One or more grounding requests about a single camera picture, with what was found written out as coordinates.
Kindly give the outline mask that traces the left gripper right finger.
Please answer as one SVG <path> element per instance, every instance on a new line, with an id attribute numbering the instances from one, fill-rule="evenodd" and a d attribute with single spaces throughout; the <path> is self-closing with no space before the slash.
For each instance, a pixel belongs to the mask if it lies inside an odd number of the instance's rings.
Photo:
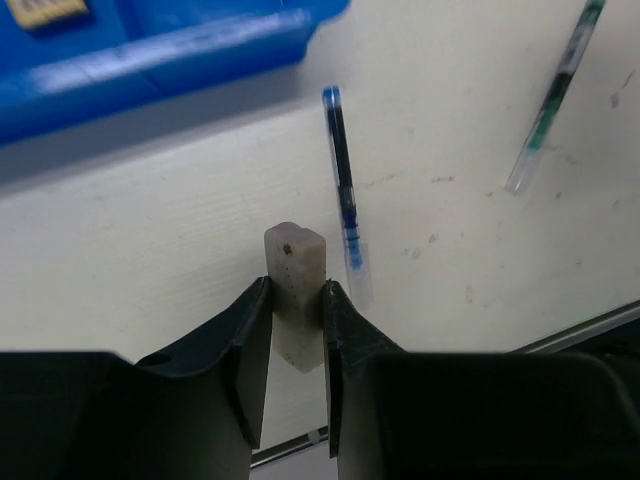
<path id="1" fill-rule="evenodd" d="M 323 289 L 342 479 L 635 479 L 639 320 L 558 352 L 402 349 Z"/>

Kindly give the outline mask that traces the white eraser stick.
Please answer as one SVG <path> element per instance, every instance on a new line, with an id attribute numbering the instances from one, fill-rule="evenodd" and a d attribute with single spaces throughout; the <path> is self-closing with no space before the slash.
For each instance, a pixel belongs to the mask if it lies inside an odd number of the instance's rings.
<path id="1" fill-rule="evenodd" d="M 273 347 L 293 368 L 309 373 L 324 361 L 326 240 L 311 229 L 283 222 L 264 233 L 264 249 L 273 286 Z"/>

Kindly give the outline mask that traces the small beige eraser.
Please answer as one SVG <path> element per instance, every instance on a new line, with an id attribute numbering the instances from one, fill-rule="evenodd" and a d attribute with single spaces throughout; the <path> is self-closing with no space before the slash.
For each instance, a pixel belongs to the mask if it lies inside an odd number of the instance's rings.
<path id="1" fill-rule="evenodd" d="M 7 0 L 6 5 L 23 30 L 49 26 L 90 11 L 84 0 Z"/>

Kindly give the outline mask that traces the blue pen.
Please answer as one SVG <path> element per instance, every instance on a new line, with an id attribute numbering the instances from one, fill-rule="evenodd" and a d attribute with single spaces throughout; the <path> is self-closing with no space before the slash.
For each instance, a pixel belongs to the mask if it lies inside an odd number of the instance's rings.
<path id="1" fill-rule="evenodd" d="M 373 289 L 369 269 L 370 262 L 367 245 L 363 242 L 360 234 L 339 88 L 337 86 L 325 88 L 322 93 L 322 100 L 332 147 L 350 298 L 358 310 L 367 311 L 373 303 Z"/>

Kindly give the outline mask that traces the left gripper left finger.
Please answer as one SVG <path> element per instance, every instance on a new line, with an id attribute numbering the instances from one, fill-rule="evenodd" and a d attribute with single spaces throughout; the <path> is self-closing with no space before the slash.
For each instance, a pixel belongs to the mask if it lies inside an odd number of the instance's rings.
<path id="1" fill-rule="evenodd" d="M 1 356 L 5 479 L 245 479 L 263 425 L 270 281 L 137 362 Z"/>

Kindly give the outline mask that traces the green white pen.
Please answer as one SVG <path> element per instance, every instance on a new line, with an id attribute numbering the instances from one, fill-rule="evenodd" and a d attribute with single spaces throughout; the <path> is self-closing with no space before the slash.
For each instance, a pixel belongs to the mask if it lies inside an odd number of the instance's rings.
<path id="1" fill-rule="evenodd" d="M 507 192 L 513 195 L 521 195 L 531 183 L 543 155 L 549 131 L 581 63 L 605 5 L 605 0 L 591 0 L 585 3 L 574 31 L 560 58 L 540 110 L 506 181 L 504 189 Z"/>

